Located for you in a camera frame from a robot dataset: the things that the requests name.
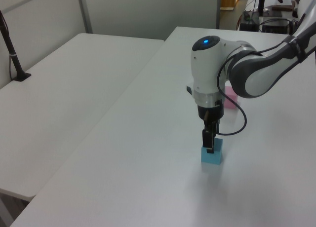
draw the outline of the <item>robotic arm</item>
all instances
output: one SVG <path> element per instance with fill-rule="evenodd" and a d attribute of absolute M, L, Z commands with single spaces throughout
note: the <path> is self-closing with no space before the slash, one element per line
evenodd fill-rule
<path fill-rule="evenodd" d="M 187 91 L 204 121 L 203 146 L 207 152 L 214 153 L 214 139 L 224 115 L 225 97 L 220 90 L 225 91 L 227 80 L 237 95 L 259 97 L 315 50 L 316 0 L 312 0 L 302 15 L 297 31 L 271 49 L 258 52 L 247 42 L 227 41 L 217 36 L 199 39 L 192 47 L 194 83 Z"/>

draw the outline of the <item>black stand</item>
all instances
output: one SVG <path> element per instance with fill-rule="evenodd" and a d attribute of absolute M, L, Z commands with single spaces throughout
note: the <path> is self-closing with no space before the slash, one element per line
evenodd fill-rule
<path fill-rule="evenodd" d="M 266 7 L 268 9 L 267 12 L 264 12 L 265 0 L 259 0 L 258 12 L 259 16 L 270 16 L 270 17 L 282 17 L 282 13 L 280 11 L 272 10 L 272 6 Z"/>
<path fill-rule="evenodd" d="M 6 28 L 4 17 L 2 15 L 1 11 L 0 11 L 0 31 L 1 31 L 1 34 L 3 36 L 4 42 L 6 44 L 6 47 L 9 50 L 9 54 L 10 54 L 10 57 L 12 59 L 12 62 L 13 62 L 15 69 L 16 69 L 16 77 L 13 80 L 24 81 L 26 78 L 30 77 L 31 74 L 25 73 L 22 70 L 21 64 L 19 62 L 18 56 L 16 56 L 16 52 L 14 50 L 14 47 L 13 47 L 12 41 L 10 39 L 9 32 Z"/>

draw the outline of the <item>electronic equipment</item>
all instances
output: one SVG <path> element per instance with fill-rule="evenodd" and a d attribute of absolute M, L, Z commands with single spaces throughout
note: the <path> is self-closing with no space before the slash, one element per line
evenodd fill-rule
<path fill-rule="evenodd" d="M 271 17 L 281 17 L 282 13 L 279 11 L 274 11 L 272 10 L 272 7 L 267 7 L 268 11 L 264 11 L 264 4 L 265 0 L 259 0 L 259 5 L 258 5 L 258 12 L 259 16 L 271 16 Z"/>
<path fill-rule="evenodd" d="M 259 31 L 259 13 L 244 11 L 239 24 L 240 31 Z"/>
<path fill-rule="evenodd" d="M 291 25 L 286 21 L 267 22 L 262 24 L 262 32 L 287 35 L 292 31 Z"/>

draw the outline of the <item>pink block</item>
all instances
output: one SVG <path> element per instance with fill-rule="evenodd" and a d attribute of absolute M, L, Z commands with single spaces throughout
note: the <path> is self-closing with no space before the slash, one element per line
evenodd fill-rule
<path fill-rule="evenodd" d="M 225 94 L 237 103 L 238 95 L 234 92 L 234 90 L 230 86 L 225 86 Z M 224 108 L 235 109 L 236 105 L 234 105 L 232 102 L 226 99 L 224 101 Z"/>

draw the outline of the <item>table leg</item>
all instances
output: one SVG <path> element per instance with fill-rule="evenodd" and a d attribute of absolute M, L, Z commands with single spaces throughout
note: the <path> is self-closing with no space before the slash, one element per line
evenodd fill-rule
<path fill-rule="evenodd" d="M 9 227 L 14 221 L 9 211 L 5 207 L 4 203 L 2 202 L 1 198 L 0 198 L 0 218 L 3 220 L 3 222 L 5 223 L 7 227 Z"/>

